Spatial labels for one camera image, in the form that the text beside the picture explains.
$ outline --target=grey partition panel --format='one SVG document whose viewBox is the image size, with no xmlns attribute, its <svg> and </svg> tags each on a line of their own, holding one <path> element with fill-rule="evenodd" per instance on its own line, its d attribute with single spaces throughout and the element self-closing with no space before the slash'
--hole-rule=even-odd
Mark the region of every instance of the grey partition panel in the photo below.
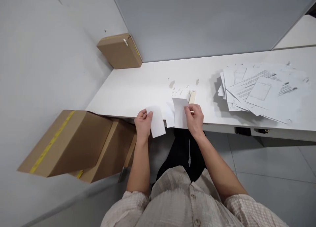
<svg viewBox="0 0 316 227">
<path fill-rule="evenodd" d="M 268 51 L 315 0 L 115 0 L 144 62 Z"/>
</svg>

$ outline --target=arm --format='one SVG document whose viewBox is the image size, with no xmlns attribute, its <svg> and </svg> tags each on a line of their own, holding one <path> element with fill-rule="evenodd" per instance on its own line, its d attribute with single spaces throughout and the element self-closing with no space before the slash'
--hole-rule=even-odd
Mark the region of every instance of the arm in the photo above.
<svg viewBox="0 0 316 227">
<path fill-rule="evenodd" d="M 201 107 L 197 104 L 190 104 L 184 110 L 189 131 L 201 150 L 207 170 L 222 202 L 224 203 L 228 197 L 235 194 L 248 194 L 233 171 L 206 138 L 202 130 L 204 115 Z"/>
<path fill-rule="evenodd" d="M 128 178 L 126 190 L 129 192 L 142 192 L 149 195 L 149 156 L 148 156 L 148 137 L 152 112 L 147 115 L 146 109 L 139 112 L 135 118 L 137 131 L 137 141 L 134 151 L 134 159 L 131 173 Z"/>
</svg>

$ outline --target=white desk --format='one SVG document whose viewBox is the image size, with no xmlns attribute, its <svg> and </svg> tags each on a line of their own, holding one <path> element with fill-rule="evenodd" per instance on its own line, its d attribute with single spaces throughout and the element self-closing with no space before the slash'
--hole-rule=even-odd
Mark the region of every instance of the white desk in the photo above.
<svg viewBox="0 0 316 227">
<path fill-rule="evenodd" d="M 275 46 L 274 50 L 316 45 L 316 18 L 303 16 Z"/>
<path fill-rule="evenodd" d="M 165 118 L 165 104 L 171 99 L 172 93 L 184 98 L 189 90 L 196 90 L 195 103 L 202 108 L 204 123 L 230 127 L 299 130 L 297 132 L 303 136 L 306 134 L 304 131 L 313 131 L 309 135 L 315 136 L 316 94 L 313 92 L 303 99 L 301 117 L 293 120 L 290 125 L 261 116 L 256 117 L 249 112 L 229 112 L 226 101 L 217 95 L 220 71 L 227 64 L 287 64 L 289 61 L 297 69 L 307 72 L 312 80 L 316 78 L 316 47 L 151 62 L 143 63 L 140 68 L 113 70 L 87 110 L 107 116 L 134 118 L 147 106 L 159 105 Z M 170 89 L 173 80 L 175 89 Z M 316 83 L 312 83 L 311 91 L 316 91 Z"/>
</svg>

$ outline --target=hand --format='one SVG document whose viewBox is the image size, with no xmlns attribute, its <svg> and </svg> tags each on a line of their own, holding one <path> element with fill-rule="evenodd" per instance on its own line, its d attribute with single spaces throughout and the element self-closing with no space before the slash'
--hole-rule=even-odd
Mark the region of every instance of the hand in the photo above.
<svg viewBox="0 0 316 227">
<path fill-rule="evenodd" d="M 202 129 L 204 115 L 202 113 L 200 105 L 194 103 L 189 104 L 189 106 L 184 107 L 184 111 L 187 117 L 187 126 L 192 136 L 194 138 L 197 138 L 200 135 L 204 135 Z"/>
<path fill-rule="evenodd" d="M 146 141 L 150 135 L 150 126 L 152 120 L 152 112 L 147 114 L 146 109 L 140 111 L 137 117 L 134 119 L 136 132 L 137 132 L 137 140 Z"/>
</svg>

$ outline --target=person's left hand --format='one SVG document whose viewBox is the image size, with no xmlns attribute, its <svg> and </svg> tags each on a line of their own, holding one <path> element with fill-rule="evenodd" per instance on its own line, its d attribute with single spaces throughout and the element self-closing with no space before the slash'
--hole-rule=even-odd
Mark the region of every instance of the person's left hand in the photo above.
<svg viewBox="0 0 316 227">
<path fill-rule="evenodd" d="M 134 119 L 136 132 L 137 132 L 137 140 L 146 141 L 150 135 L 150 126 L 152 120 L 152 112 L 147 114 L 146 109 L 140 111 L 137 117 Z"/>
</svg>

